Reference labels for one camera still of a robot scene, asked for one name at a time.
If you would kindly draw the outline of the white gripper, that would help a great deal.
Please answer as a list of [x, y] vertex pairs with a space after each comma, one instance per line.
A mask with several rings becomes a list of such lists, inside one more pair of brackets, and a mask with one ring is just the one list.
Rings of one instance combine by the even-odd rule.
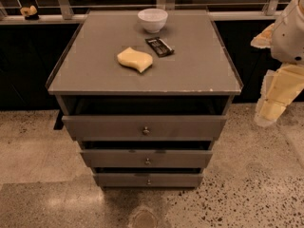
[[[250, 45], [254, 48], [270, 48], [274, 25], [271, 24], [254, 37]], [[256, 103], [254, 121], [258, 126], [275, 124], [298, 94], [304, 89], [304, 67], [282, 64], [276, 70], [268, 70], [264, 76], [261, 97]]]

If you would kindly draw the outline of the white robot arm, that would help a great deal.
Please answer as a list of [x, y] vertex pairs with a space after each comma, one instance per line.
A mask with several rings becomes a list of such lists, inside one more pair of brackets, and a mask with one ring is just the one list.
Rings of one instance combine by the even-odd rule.
[[281, 62], [263, 78], [254, 121], [274, 124], [304, 90], [304, 0], [291, 0], [275, 21], [253, 38], [254, 48], [268, 48]]

